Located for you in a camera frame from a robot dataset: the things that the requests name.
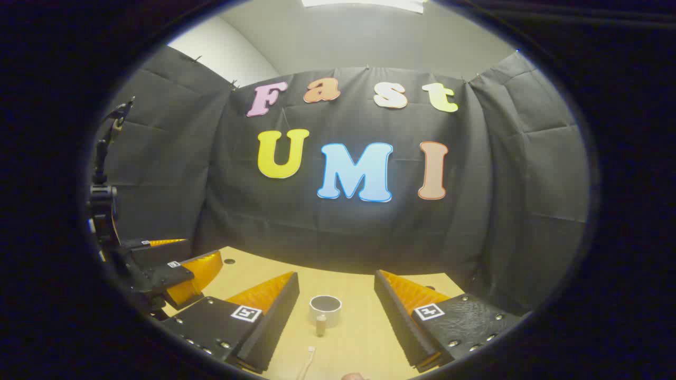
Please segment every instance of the blue letter m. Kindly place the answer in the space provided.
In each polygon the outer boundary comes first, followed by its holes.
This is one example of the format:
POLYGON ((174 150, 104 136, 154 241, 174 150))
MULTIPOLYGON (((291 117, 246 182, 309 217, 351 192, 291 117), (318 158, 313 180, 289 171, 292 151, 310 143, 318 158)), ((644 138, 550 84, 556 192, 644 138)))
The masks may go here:
POLYGON ((392 145, 368 144, 357 164, 354 164, 343 144, 324 145, 322 153, 327 165, 324 185, 317 191, 319 198, 336 199, 340 196, 336 188, 337 176, 347 198, 352 198, 364 179, 364 189, 359 192, 359 199, 368 202, 387 202, 392 199, 392 194, 387 190, 387 158, 392 153, 392 145))

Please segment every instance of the wooden table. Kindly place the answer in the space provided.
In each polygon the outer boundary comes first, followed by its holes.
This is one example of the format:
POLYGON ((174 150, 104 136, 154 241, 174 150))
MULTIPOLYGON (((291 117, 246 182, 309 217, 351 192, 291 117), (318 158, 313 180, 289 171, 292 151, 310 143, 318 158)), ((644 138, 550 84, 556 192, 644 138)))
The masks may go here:
MULTIPOLYGON (((233 259, 235 263, 224 264, 203 293, 221 300, 290 270, 298 272, 300 294, 263 377, 295 380, 309 358, 308 346, 314 346, 316 351, 306 380, 340 380, 350 372, 362 373, 372 380, 410 379, 419 375, 408 365, 373 290, 373 275, 306 268, 231 247, 220 251, 224 260, 233 259), (310 298, 321 294, 339 298, 343 307, 340 323, 328 328, 324 336, 317 337, 308 318, 308 303, 310 298)), ((421 285, 434 286, 449 297, 464 293, 443 273, 403 277, 421 285)), ((169 316, 177 313, 171 306, 166 306, 164 311, 169 316)))

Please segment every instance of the white wall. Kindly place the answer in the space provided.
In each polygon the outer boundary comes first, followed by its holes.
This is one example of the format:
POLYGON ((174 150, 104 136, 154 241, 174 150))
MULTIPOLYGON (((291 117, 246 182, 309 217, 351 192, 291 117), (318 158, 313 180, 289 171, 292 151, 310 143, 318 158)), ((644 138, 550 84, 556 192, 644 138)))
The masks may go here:
POLYGON ((229 82, 246 86, 279 76, 270 62, 235 28, 220 17, 212 17, 167 45, 199 59, 229 82))

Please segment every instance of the white cup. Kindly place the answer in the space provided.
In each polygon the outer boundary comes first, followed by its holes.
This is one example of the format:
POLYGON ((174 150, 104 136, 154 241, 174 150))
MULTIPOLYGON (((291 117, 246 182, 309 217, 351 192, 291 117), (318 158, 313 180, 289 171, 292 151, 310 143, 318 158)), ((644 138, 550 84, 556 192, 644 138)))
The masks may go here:
POLYGON ((314 325, 317 316, 327 318, 327 327, 335 327, 340 321, 340 309, 343 303, 332 295, 315 295, 310 299, 310 322, 314 325))

